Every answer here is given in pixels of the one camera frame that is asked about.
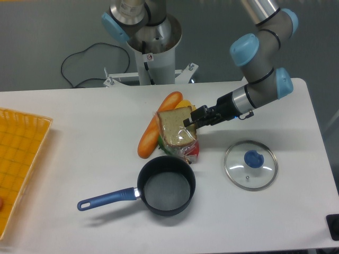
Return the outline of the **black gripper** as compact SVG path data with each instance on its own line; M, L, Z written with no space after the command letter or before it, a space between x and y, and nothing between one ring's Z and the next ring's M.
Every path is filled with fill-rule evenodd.
M237 117L237 107L230 92L217 99L215 106L208 109L203 105L192 111L190 117L183 121L184 126L195 125L196 129L204 126L213 126L224 121L230 121Z

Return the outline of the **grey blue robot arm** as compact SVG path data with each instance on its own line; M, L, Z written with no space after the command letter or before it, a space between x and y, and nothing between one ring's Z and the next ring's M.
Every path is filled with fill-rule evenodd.
M244 120L254 109L281 99L293 91L284 68L274 68L271 56L298 28L296 14L281 9L276 1L242 1L256 25L256 34L246 34L230 47L234 64L247 84L217 99L213 107L202 106L184 120L184 126L216 125L234 118ZM178 20L169 15L165 1L113 1L102 24L116 41L135 52L141 85L172 84L175 48L182 37Z

